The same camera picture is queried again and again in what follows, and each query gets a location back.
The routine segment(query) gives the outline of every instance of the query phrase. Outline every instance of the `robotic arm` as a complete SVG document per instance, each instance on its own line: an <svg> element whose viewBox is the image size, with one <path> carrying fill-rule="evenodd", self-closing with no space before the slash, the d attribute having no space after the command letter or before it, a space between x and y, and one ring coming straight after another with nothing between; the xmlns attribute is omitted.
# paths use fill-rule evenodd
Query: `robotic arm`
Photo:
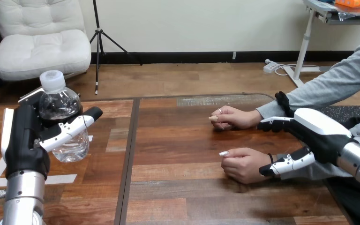
<svg viewBox="0 0 360 225"><path fill-rule="evenodd" d="M5 160L7 189L0 225L43 225L45 180L50 170L48 152L69 141L93 124L103 112L92 107L82 115L46 129L39 119L38 102L43 89L5 109L1 153Z"/></svg>
<svg viewBox="0 0 360 225"><path fill-rule="evenodd" d="M340 167L360 182L360 144L349 130L323 113L301 108L295 111L294 118L271 117L262 120L257 128L265 132L290 132L307 145L286 158L262 166L261 175L282 174L318 161Z"/></svg>

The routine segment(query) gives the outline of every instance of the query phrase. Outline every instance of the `desk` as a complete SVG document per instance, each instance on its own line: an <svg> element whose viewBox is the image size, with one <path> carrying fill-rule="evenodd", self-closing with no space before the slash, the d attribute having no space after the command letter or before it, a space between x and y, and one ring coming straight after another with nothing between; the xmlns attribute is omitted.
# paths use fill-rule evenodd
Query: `desk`
<svg viewBox="0 0 360 225"><path fill-rule="evenodd" d="M326 72L330 67L302 67L304 62L304 57L306 56L308 43L311 37L311 30L315 18L318 18L323 23L329 25L360 25L360 17L351 18L348 20L340 21L337 15L337 10L334 6L331 6L328 3L320 2L318 0L303 0L304 4L307 6L306 10L310 13L308 19L306 33L303 37L303 42L301 44L301 49L299 57L297 59L297 64L295 71L289 66L284 67L284 70L291 78L291 80L296 84L297 87L303 85L303 81L300 80L300 72Z"/></svg>
<svg viewBox="0 0 360 225"><path fill-rule="evenodd" d="M217 132L208 120L223 105L252 110L270 101L246 94L82 103L104 114L89 128L93 140L84 160L65 164L51 155L49 176L77 176L73 183L46 185L46 224L347 225L321 181L242 185L225 177L218 155L224 150L276 154L301 147L288 133Z"/></svg>

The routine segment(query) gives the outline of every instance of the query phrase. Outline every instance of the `water bottle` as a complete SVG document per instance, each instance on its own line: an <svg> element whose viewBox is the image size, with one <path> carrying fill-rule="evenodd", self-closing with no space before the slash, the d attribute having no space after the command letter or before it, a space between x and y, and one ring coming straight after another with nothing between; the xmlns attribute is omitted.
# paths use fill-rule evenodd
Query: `water bottle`
<svg viewBox="0 0 360 225"><path fill-rule="evenodd" d="M57 70L47 71L39 79L45 91L39 101L39 115L45 127L66 123L69 118L82 113L79 96L66 87L62 72ZM84 159L88 151L88 131L84 130L52 152L59 161L65 163Z"/></svg>

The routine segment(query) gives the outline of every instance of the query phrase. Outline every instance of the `long nail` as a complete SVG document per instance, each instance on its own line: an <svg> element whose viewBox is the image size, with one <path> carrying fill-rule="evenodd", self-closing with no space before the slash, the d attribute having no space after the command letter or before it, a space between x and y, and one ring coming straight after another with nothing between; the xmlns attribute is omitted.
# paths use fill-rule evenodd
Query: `long nail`
<svg viewBox="0 0 360 225"><path fill-rule="evenodd" d="M228 154L229 154L228 151L223 151L223 152L220 152L218 155L219 155L219 156L226 156L226 155L228 155Z"/></svg>
<svg viewBox="0 0 360 225"><path fill-rule="evenodd" d="M217 116L211 116L211 117L209 117L209 120L213 121L213 122L217 122L218 117Z"/></svg>

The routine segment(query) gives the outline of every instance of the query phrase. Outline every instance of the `cushioned chair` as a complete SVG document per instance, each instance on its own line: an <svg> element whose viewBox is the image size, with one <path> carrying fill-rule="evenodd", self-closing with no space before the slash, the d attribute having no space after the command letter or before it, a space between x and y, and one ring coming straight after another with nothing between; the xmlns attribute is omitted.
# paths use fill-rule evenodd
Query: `cushioned chair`
<svg viewBox="0 0 360 225"><path fill-rule="evenodd" d="M47 70L73 76L91 50L78 0L0 0L0 78L19 81Z"/></svg>

